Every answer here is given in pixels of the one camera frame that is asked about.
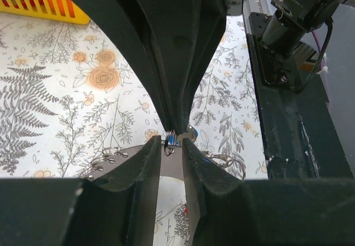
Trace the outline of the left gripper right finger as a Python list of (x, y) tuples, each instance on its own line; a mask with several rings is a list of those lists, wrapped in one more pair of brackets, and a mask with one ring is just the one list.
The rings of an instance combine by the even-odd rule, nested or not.
[(182, 143), (192, 245), (353, 245), (351, 179), (239, 180)]

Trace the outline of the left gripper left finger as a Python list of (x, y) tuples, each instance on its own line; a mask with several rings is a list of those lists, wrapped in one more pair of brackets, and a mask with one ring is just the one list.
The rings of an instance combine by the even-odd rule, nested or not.
[(152, 245), (161, 165), (156, 135), (100, 177), (3, 178), (2, 245)]

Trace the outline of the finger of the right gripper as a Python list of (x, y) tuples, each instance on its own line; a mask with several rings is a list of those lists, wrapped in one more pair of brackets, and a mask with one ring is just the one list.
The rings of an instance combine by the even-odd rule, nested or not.
[(136, 0), (72, 0), (109, 37), (147, 90), (164, 130), (173, 130), (150, 31)]
[(222, 0), (135, 0), (142, 28), (130, 66), (164, 129), (181, 134), (194, 94), (225, 30)]

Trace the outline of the large silver keyring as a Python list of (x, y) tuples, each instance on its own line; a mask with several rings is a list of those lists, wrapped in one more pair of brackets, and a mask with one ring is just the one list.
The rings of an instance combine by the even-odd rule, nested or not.
[[(139, 152), (142, 147), (142, 145), (138, 145), (126, 149), (118, 147), (103, 148), (99, 157), (91, 161), (91, 168), (84, 173), (83, 178), (95, 180), (103, 176), (105, 173), (113, 170), (115, 167), (131, 158)], [(161, 151), (160, 175), (183, 180), (182, 148), (180, 145), (176, 144), (169, 145), (168, 149), (170, 152), (169, 155), (165, 155), (164, 151)], [(212, 154), (208, 151), (203, 151), (202, 154), (207, 160), (215, 163), (222, 169), (227, 169), (229, 167), (241, 169), (241, 171), (236, 174), (236, 177), (240, 180), (246, 179), (246, 168), (241, 161), (234, 160), (231, 156), (225, 154)]]

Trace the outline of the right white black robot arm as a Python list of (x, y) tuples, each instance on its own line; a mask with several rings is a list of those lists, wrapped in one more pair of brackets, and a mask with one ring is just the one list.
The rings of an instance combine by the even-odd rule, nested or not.
[[(147, 90), (165, 131), (185, 132), (195, 92), (226, 28), (245, 0), (72, 0), (109, 37)], [(262, 35), (269, 51), (290, 54), (329, 20), (340, 0), (271, 0)]]

